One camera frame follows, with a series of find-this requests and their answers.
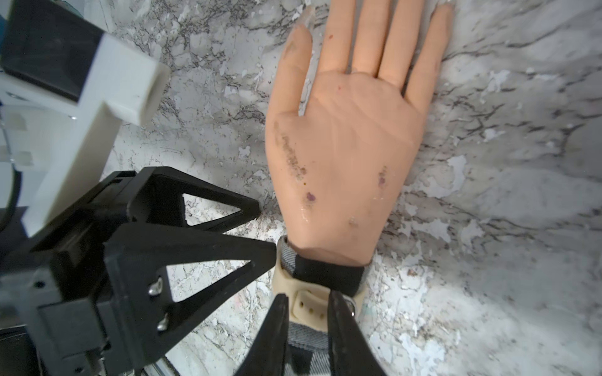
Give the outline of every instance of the screw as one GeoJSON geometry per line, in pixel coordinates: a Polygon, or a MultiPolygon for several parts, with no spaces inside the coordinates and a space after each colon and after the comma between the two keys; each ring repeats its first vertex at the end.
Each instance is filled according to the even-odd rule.
{"type": "Polygon", "coordinates": [[[159,321],[159,323],[157,324],[157,330],[158,331],[166,331],[168,325],[169,325],[169,316],[167,315],[167,313],[165,313],[165,316],[163,316],[163,319],[161,321],[159,321]]]}
{"type": "Polygon", "coordinates": [[[153,282],[149,286],[149,295],[156,297],[163,291],[163,278],[159,277],[156,282],[153,282]]]}

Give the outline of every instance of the black cable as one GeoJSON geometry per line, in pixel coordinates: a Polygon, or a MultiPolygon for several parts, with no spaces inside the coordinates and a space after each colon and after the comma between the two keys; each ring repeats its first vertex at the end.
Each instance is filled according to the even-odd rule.
{"type": "Polygon", "coordinates": [[[6,229],[10,220],[13,218],[15,209],[17,209],[17,202],[19,202],[19,195],[21,194],[22,179],[23,176],[21,171],[15,170],[13,166],[13,188],[10,191],[10,198],[4,209],[4,216],[0,220],[0,232],[6,229]]]}

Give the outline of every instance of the fingernail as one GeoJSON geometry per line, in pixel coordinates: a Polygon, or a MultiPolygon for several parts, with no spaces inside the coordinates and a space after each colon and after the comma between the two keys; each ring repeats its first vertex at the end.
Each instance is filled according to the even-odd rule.
{"type": "Polygon", "coordinates": [[[313,5],[309,5],[309,6],[305,7],[305,9],[303,10],[303,13],[301,13],[299,18],[295,21],[295,26],[303,25],[309,31],[311,31],[314,28],[314,22],[315,22],[315,7],[313,5]]]}
{"type": "Polygon", "coordinates": [[[452,7],[456,7],[456,0],[439,0],[439,4],[438,5],[451,5],[452,7]]]}

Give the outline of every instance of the finger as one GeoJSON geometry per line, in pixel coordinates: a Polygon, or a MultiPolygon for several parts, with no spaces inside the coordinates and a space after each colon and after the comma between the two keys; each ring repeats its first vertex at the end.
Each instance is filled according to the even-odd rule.
{"type": "Polygon", "coordinates": [[[376,77],[389,23],[390,0],[367,0],[359,15],[351,71],[376,77]]]}
{"type": "Polygon", "coordinates": [[[441,59],[447,48],[452,31],[454,3],[446,2],[436,7],[430,18],[424,46],[414,65],[406,89],[406,100],[426,115],[433,98],[439,76],[441,59]]]}
{"type": "Polygon", "coordinates": [[[378,77],[402,89],[420,30],[424,0],[399,0],[385,43],[378,77]]]}
{"type": "Polygon", "coordinates": [[[331,70],[345,72],[349,62],[354,19],[355,0],[332,0],[330,2],[318,72],[331,70]]]}
{"type": "Polygon", "coordinates": [[[266,125],[270,126],[273,117],[283,112],[299,112],[299,103],[305,83],[305,76],[311,59],[311,33],[307,25],[313,23],[314,7],[307,7],[299,17],[284,46],[276,79],[267,110],[266,125]]]}

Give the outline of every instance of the white plastic mount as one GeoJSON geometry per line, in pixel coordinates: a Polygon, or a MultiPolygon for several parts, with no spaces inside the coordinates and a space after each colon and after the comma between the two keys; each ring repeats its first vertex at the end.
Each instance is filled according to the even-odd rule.
{"type": "Polygon", "coordinates": [[[157,110],[167,66],[105,33],[79,101],[0,73],[2,121],[20,170],[47,170],[22,217],[28,236],[99,182],[119,126],[143,126],[157,110]]]}

